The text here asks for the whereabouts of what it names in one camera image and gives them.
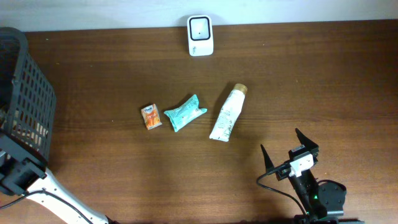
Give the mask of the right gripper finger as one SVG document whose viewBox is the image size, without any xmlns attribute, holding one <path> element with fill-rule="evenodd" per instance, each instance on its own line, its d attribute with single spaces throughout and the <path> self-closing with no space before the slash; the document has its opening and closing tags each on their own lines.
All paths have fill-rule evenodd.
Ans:
<svg viewBox="0 0 398 224">
<path fill-rule="evenodd" d="M 295 132 L 301 145 L 305 146 L 306 149 L 318 148 L 318 144 L 314 143 L 311 139 L 306 137 L 298 128 L 295 129 Z"/>
<path fill-rule="evenodd" d="M 269 157 L 265 147 L 261 144 L 261 151 L 264 157 L 264 164 L 265 164 L 265 168 L 266 168 L 266 173 L 272 173 L 275 169 L 271 158 Z"/>
</svg>

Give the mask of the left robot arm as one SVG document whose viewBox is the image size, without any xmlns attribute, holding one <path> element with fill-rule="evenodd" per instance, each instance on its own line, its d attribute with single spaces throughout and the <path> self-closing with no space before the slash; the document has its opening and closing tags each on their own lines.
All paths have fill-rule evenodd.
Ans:
<svg viewBox="0 0 398 224">
<path fill-rule="evenodd" d="M 110 223 L 55 178 L 48 159 L 46 147 L 1 132 L 1 193 L 35 201 L 66 223 Z"/>
</svg>

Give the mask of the orange tissue packet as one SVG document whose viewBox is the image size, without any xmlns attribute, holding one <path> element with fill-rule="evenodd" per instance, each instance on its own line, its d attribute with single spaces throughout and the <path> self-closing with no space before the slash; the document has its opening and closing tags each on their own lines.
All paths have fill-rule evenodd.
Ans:
<svg viewBox="0 0 398 224">
<path fill-rule="evenodd" d="M 148 130 L 162 125 L 156 104 L 151 104 L 141 109 L 141 115 Z"/>
</svg>

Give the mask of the teal wipes packet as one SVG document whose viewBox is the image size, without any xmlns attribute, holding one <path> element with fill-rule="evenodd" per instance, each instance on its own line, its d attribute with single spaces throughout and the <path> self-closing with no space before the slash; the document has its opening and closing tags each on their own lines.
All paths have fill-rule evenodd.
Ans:
<svg viewBox="0 0 398 224">
<path fill-rule="evenodd" d="M 199 107 L 198 97 L 193 95 L 178 108 L 164 111 L 164 115 L 169 118 L 174 131 L 178 132 L 188 123 L 205 114 L 207 111 L 206 108 Z"/>
</svg>

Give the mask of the glutinous rice bag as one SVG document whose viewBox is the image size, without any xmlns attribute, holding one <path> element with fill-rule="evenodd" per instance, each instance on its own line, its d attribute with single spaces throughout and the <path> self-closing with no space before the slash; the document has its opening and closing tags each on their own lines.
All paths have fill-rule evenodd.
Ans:
<svg viewBox="0 0 398 224">
<path fill-rule="evenodd" d="M 6 105 L 1 107 L 1 130 L 36 151 L 44 152 L 50 147 L 50 122 L 44 118 L 36 118 L 19 108 L 11 111 Z"/>
</svg>

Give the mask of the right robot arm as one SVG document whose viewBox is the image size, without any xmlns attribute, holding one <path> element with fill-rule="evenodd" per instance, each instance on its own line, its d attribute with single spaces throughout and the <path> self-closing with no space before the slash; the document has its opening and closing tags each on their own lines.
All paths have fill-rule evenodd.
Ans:
<svg viewBox="0 0 398 224">
<path fill-rule="evenodd" d="M 295 133 L 300 145 L 291 149 L 289 160 L 279 166 L 273 164 L 265 147 L 261 146 L 266 171 L 256 179 L 256 184 L 286 196 L 298 205 L 302 213 L 294 216 L 293 223 L 362 223 L 358 219 L 342 219 L 346 186 L 334 180 L 317 180 L 313 176 L 310 169 L 318 162 L 319 146 L 299 129 L 295 129 Z M 261 180 L 270 175 L 275 175 L 279 181 L 288 179 L 298 197 L 262 184 Z"/>
</svg>

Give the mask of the white tube gold cap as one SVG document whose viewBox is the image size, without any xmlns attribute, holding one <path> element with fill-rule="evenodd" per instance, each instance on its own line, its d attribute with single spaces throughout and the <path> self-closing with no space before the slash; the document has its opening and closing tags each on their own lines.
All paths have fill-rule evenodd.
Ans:
<svg viewBox="0 0 398 224">
<path fill-rule="evenodd" d="M 247 86 L 237 83 L 231 90 L 226 101 L 221 107 L 220 113 L 209 136 L 210 139 L 228 142 L 234 124 L 242 112 Z"/>
</svg>

